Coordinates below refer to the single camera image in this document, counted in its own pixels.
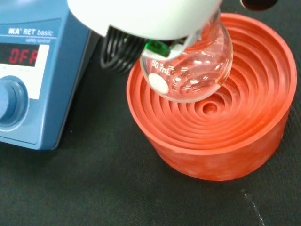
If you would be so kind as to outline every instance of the white plastic housing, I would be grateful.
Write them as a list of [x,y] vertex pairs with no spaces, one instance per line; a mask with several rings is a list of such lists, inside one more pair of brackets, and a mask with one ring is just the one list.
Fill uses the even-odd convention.
[[175,40],[204,27],[222,0],[68,0],[84,25],[105,37],[109,26],[153,40]]

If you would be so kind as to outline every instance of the flask neck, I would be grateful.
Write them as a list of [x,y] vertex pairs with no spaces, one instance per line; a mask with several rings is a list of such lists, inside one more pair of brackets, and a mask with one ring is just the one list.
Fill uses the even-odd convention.
[[186,50],[187,51],[196,50],[211,45],[218,37],[218,31],[220,26],[221,26],[221,11],[218,8],[217,11],[212,15],[212,17],[205,24],[201,32],[201,38],[197,40],[194,45],[188,47]]

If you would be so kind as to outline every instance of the black mat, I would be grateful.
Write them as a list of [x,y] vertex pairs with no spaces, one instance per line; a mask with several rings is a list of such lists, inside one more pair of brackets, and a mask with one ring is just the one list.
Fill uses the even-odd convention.
[[[223,12],[255,17],[291,47],[301,70],[301,3],[281,0],[252,13],[239,0]],[[204,182],[166,165],[136,126],[126,81],[94,57],[76,94],[57,153],[0,144],[1,226],[299,226],[301,89],[285,136],[256,172]]]

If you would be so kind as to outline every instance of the round-bottom flask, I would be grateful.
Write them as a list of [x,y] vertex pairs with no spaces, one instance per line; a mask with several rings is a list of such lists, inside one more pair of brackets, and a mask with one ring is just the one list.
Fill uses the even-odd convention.
[[145,56],[140,65],[147,83],[160,96],[180,103],[196,102],[216,92],[227,79],[233,46],[218,10],[201,37],[178,58],[156,61]]

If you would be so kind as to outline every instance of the black power cable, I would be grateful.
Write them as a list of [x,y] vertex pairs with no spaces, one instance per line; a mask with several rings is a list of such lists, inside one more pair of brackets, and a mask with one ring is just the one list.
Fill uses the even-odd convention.
[[101,48],[101,67],[114,74],[129,73],[147,41],[110,27]]

